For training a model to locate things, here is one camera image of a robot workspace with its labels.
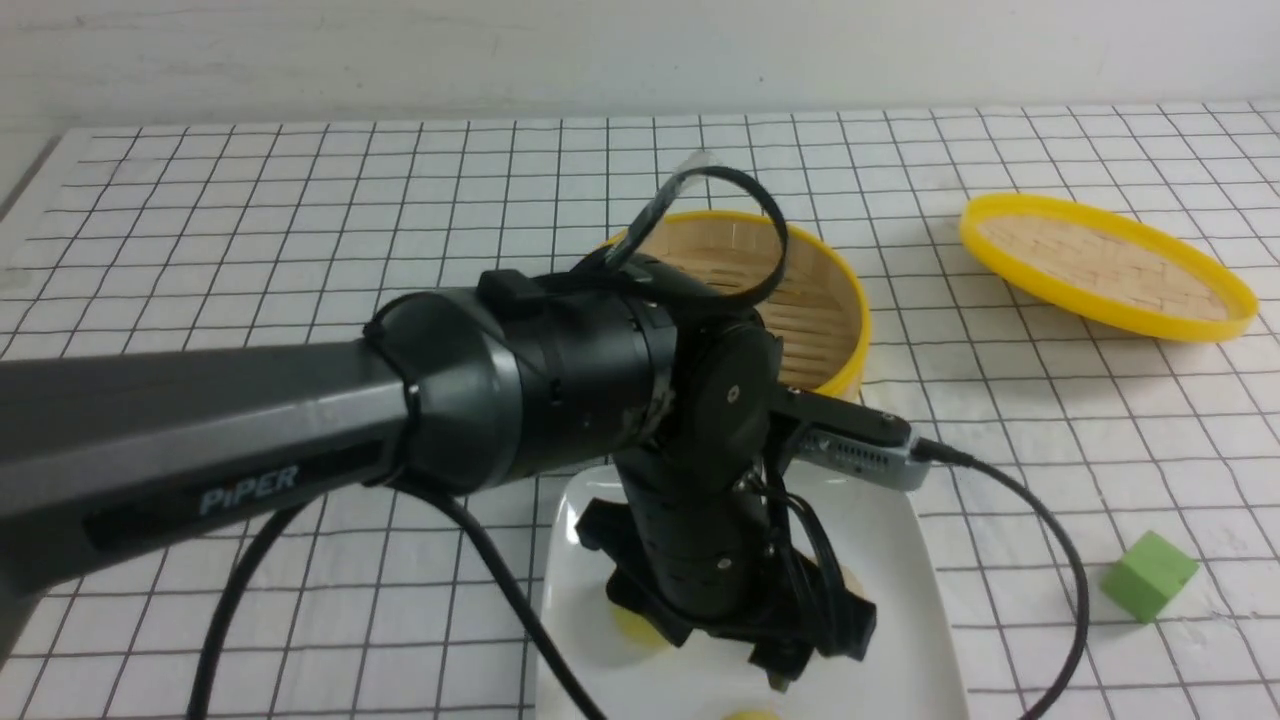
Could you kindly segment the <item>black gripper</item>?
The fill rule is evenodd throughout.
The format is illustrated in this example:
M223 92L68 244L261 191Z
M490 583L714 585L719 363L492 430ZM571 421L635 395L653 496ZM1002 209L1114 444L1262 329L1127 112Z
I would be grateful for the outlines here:
M736 497L708 505L593 500L581 544L607 555L612 603L644 616L672 646L694 632L750 648L769 688L786 693L814 656L867 656L877 607L850 591L829 544L794 544L795 502Z

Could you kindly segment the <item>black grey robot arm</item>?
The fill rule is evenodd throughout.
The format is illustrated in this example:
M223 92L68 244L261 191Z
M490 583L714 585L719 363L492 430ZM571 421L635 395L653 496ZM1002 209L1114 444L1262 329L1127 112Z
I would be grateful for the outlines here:
M780 383L763 296L643 258L411 293L348 342L4 363L3 596L347 486L447 505L611 456L626 500L579 523L611 602L773 678L860 660L876 606L788 543L780 483L836 402Z

